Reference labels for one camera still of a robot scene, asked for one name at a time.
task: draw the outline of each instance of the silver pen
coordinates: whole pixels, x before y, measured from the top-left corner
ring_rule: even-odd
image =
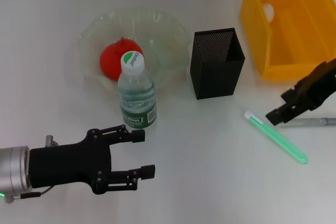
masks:
[[[336,125],[336,118],[296,118],[287,123],[282,123],[281,128],[288,127],[315,127]]]

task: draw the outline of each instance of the silver cylinder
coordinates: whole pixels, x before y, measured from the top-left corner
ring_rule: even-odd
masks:
[[[0,149],[0,194],[19,195],[30,191],[29,147]]]

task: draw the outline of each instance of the green bottle label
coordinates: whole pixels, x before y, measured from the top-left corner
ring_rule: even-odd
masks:
[[[156,119],[156,104],[142,113],[131,113],[121,108],[122,117],[127,125],[135,129],[143,129],[154,123]]]

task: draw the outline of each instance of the yellow plastic bin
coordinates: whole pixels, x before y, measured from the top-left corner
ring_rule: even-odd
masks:
[[[274,9],[271,22],[263,4]],[[334,0],[243,0],[240,18],[263,79],[298,80],[336,57]]]

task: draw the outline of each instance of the green highlighter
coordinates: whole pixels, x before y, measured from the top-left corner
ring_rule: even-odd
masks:
[[[302,164],[308,162],[307,156],[302,153],[296,146],[294,146],[290,141],[281,136],[277,131],[275,131],[267,123],[264,123],[260,118],[254,115],[251,111],[246,111],[244,117],[249,120],[254,126],[264,132],[270,139],[276,142],[282,149],[289,153],[293,158]]]

